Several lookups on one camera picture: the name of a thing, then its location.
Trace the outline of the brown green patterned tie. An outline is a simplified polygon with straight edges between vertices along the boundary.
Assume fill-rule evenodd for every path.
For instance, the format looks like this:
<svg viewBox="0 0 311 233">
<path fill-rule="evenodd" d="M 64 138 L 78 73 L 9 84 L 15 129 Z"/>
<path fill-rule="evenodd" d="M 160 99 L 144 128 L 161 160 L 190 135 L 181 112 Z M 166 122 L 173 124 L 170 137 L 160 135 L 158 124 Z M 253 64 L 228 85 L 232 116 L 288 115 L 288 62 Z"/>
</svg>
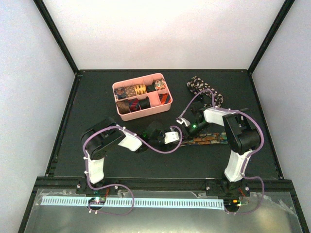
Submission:
<svg viewBox="0 0 311 233">
<path fill-rule="evenodd" d="M 228 144 L 226 133 L 207 133 L 194 138 L 186 139 L 181 146 Z"/>
</svg>

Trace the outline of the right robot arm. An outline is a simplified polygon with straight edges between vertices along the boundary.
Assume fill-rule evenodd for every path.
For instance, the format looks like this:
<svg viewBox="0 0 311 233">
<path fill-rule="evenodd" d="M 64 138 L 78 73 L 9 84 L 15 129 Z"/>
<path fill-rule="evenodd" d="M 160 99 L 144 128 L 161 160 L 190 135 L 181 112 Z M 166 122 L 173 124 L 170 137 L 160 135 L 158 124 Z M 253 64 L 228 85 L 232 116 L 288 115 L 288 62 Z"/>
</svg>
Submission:
<svg viewBox="0 0 311 233">
<path fill-rule="evenodd" d="M 186 127 L 189 136 L 198 134 L 205 126 L 216 124 L 225 129 L 230 157 L 224 170 L 221 190 L 231 196 L 236 193 L 245 177 L 250 157 L 260 150 L 264 143 L 263 132 L 251 117 L 248 108 L 232 110 L 218 106 L 195 109 L 197 120 L 194 123 L 180 115 L 176 121 Z"/>
</svg>

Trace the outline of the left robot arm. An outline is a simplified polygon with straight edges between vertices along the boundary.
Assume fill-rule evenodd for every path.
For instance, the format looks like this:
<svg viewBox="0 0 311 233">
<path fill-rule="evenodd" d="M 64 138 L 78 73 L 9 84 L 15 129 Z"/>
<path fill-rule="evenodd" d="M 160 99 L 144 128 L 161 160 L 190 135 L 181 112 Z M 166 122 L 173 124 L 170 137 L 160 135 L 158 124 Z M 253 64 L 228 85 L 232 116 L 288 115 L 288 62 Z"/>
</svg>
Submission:
<svg viewBox="0 0 311 233">
<path fill-rule="evenodd" d="M 87 188 L 94 194 L 104 189 L 104 160 L 108 151 L 123 147 L 142 153 L 151 149 L 157 153 L 175 152 L 182 144 L 182 131 L 178 126 L 165 130 L 159 122 L 152 122 L 142 134 L 130 132 L 109 116 L 87 129 L 82 137 L 82 150 L 86 162 Z"/>
</svg>

